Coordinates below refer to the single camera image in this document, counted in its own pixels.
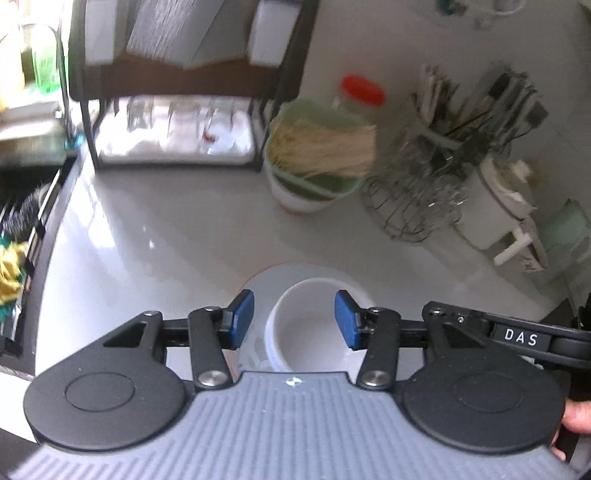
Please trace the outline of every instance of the red lid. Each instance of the red lid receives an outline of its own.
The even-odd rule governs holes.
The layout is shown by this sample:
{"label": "red lid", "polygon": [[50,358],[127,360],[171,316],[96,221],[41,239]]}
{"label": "red lid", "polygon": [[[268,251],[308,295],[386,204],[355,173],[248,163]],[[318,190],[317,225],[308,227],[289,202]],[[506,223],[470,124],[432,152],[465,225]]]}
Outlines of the red lid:
{"label": "red lid", "polygon": [[347,75],[340,83],[340,89],[355,100],[372,106],[382,106],[386,92],[377,83],[360,75]]}

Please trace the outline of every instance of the white cup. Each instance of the white cup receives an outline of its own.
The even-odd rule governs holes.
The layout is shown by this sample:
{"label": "white cup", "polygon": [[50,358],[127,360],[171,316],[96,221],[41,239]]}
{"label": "white cup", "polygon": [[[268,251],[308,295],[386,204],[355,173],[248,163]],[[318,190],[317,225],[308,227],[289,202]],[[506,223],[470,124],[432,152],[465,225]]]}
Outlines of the white cup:
{"label": "white cup", "polygon": [[334,278],[309,278],[285,291],[269,314],[265,350],[276,372],[347,372],[352,382],[365,350],[350,350],[335,320],[335,295],[347,290],[362,307],[369,294]]}

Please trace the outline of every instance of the wire basket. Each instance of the wire basket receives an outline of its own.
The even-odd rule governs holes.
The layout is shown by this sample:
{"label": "wire basket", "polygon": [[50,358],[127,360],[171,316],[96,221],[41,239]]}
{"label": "wire basket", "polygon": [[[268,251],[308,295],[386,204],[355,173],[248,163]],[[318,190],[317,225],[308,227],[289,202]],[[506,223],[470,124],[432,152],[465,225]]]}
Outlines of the wire basket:
{"label": "wire basket", "polygon": [[452,173],[452,149],[441,146],[450,147],[449,139],[433,132],[427,138],[420,130],[414,123],[396,135],[361,188],[374,221],[391,238],[412,244],[457,222],[466,199],[465,188]]}

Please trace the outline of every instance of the kitchen counter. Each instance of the kitchen counter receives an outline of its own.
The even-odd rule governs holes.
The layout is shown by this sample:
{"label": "kitchen counter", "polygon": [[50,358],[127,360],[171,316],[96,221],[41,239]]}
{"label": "kitchen counter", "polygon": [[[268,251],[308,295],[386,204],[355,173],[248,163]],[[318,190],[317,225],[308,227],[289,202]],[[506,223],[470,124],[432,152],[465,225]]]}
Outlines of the kitchen counter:
{"label": "kitchen counter", "polygon": [[[357,195],[312,216],[293,216],[274,202],[264,176],[250,171],[95,175],[87,161],[47,273],[35,373],[144,310],[171,319],[227,305],[253,275],[287,261],[337,268],[379,305],[409,319],[440,300],[540,320],[566,292],[561,286],[538,292],[516,264],[496,269],[451,229],[420,246],[391,241]],[[183,355],[172,361],[188,361]],[[1,377],[0,407],[15,414],[0,418],[0,428],[31,438],[21,408],[26,382]]]}

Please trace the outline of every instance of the white handle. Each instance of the white handle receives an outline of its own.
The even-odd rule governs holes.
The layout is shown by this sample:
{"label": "white handle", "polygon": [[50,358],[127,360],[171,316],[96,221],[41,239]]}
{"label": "white handle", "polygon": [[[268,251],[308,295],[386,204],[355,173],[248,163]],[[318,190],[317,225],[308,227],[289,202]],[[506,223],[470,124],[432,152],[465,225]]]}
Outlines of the white handle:
{"label": "white handle", "polygon": [[494,263],[497,267],[500,267],[502,264],[506,263],[508,260],[516,256],[519,252],[521,252],[533,241],[531,235],[528,233],[524,233],[523,230],[519,227],[514,229],[512,233],[515,237],[515,242],[513,242],[511,245],[505,248],[500,254],[498,254],[494,258]]}

